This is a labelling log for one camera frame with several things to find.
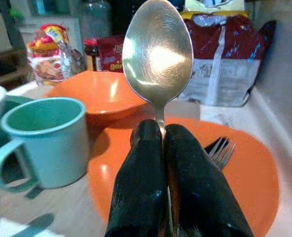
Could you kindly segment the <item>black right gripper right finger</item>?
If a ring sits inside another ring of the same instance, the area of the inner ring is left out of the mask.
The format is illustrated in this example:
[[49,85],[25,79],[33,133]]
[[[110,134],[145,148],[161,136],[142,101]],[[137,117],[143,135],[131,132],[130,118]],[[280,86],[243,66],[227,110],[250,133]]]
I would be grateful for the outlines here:
[[166,126],[164,155],[178,236],[253,236],[224,174],[187,128]]

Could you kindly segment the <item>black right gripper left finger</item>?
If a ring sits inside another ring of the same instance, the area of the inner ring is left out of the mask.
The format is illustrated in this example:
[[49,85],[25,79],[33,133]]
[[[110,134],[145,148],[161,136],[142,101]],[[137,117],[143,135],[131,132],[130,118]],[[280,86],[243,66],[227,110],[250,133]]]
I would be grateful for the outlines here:
[[152,119],[141,121],[133,129],[130,143],[115,179],[105,235],[163,237],[168,192],[158,124]]

